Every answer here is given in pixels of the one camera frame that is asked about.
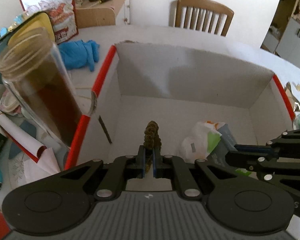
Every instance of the cardboard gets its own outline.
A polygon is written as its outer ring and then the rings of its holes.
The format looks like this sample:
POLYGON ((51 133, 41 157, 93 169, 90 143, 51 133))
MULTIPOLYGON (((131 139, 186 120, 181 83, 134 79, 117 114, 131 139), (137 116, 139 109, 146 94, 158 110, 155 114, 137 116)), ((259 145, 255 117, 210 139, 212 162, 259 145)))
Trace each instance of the cardboard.
POLYGON ((123 42, 116 50, 100 69, 106 69, 102 83, 97 77, 93 86, 101 87, 92 89, 97 107, 77 131, 67 160, 72 165, 136 155, 151 120, 159 125, 162 155, 176 155, 197 121, 227 123, 238 144, 265 145, 292 130, 283 88, 269 69, 181 46, 123 42))

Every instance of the gray gripper base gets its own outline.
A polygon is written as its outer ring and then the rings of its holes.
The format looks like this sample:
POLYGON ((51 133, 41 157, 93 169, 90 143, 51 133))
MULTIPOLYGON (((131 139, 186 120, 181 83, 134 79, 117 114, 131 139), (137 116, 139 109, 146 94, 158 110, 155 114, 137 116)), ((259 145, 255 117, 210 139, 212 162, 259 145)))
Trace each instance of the gray gripper base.
POLYGON ((80 225, 54 236, 27 236, 12 231, 6 240, 293 240, 287 232, 269 236, 234 233, 210 218, 196 201, 176 192, 122 192, 110 202, 98 203, 80 225))

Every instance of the blue cloth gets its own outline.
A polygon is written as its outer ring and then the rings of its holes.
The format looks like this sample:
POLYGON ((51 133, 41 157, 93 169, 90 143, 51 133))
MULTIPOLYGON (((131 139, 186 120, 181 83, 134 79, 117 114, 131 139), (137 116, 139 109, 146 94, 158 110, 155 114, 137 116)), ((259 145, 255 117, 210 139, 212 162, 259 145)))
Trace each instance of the blue cloth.
POLYGON ((68 41, 58 45, 67 70, 88 66, 94 71, 94 63, 99 61, 99 47, 95 41, 68 41))

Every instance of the chair backrest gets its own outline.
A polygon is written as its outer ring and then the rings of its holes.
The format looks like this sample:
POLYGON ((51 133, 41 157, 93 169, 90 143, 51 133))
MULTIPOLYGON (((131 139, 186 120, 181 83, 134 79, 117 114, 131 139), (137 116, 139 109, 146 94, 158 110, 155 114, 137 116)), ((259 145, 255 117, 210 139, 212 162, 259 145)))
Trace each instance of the chair backrest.
POLYGON ((227 6, 225 6, 221 3, 214 2, 211 0, 178 0, 176 21, 175 21, 175 25, 174 25, 175 27, 181 27, 181 16, 182 16, 182 8, 183 7, 186 7, 185 21, 183 24, 183 28, 185 28, 185 29, 187 29, 187 27, 189 25, 189 18, 190 18, 189 11, 190 11, 191 7, 192 7, 192 13, 191 13, 191 19, 190 19, 190 29, 191 30, 193 30, 194 27, 197 31, 200 30, 203 14, 205 11, 204 20, 203 20, 203 24, 202 24, 202 31, 205 32, 207 29, 207 25, 208 25, 209 12, 212 11, 212 16, 211 16, 211 20, 210 20, 210 24, 209 24, 209 28, 208 28, 208 33, 211 33, 213 23, 214 23, 214 18, 216 16, 216 14, 219 14, 216 28, 214 31, 214 34, 217 34, 219 27, 220 27, 222 14, 227 15, 225 24, 224 24, 222 32, 221 32, 221 36, 226 36, 229 26, 231 24, 233 15, 234 15, 233 10, 231 10, 230 8, 228 8, 227 6))

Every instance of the brown liquid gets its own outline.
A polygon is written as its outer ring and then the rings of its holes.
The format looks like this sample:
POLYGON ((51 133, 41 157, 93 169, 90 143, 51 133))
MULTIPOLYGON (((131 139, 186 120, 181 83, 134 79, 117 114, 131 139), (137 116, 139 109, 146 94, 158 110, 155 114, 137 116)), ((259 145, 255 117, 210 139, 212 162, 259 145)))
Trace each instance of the brown liquid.
POLYGON ((81 111, 52 57, 14 85, 34 113, 70 146, 81 111))

